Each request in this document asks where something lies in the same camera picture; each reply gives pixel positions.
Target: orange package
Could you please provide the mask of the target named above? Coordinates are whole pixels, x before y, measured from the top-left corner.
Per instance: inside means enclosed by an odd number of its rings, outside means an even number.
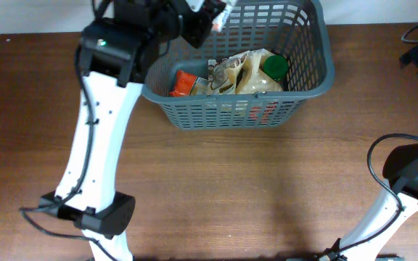
[[[173,91],[173,97],[206,94],[208,91],[208,80],[189,74],[182,70],[177,71],[177,77]]]

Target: plastic bag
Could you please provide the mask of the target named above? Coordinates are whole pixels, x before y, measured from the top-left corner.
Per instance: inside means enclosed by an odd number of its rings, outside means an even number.
[[[258,91],[283,91],[282,87],[272,80],[260,67],[272,56],[270,51],[260,49],[250,51],[243,64],[243,77],[236,88],[236,94],[254,94]]]
[[[249,53],[250,51],[245,51],[228,59],[222,59],[221,62],[217,62],[214,59],[208,61],[208,95],[235,94],[237,76],[244,67]]]

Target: wood grain surface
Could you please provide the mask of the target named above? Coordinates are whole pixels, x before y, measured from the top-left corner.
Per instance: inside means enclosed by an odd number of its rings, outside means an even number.
[[[418,135],[418,79],[399,69],[412,25],[329,26],[336,79],[283,126],[181,131],[140,98],[117,189],[136,197],[127,228],[138,257],[223,259],[321,252],[357,224],[380,187],[366,168],[377,137]],[[19,206],[56,189],[70,153],[79,91],[78,33],[0,36],[0,260],[86,260],[86,242],[30,227]],[[390,150],[374,153],[381,171]],[[69,222],[36,219],[63,233]],[[383,248],[418,260],[418,213]]]

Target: green bottle cap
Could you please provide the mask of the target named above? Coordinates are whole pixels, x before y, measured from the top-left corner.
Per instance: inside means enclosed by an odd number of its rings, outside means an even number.
[[[288,72],[288,62],[282,56],[273,55],[264,62],[263,71],[276,82],[281,82]]]

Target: plastic basket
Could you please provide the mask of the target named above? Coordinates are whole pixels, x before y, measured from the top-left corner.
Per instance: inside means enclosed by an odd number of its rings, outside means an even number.
[[[208,59],[260,48],[287,59],[290,68],[282,83],[284,91],[168,96],[178,69],[207,78]],[[271,127],[287,121],[306,99],[330,89],[334,77],[319,1],[242,0],[222,33],[213,33],[202,48],[193,49],[181,38],[173,41],[169,52],[150,68],[143,95],[182,129]]]

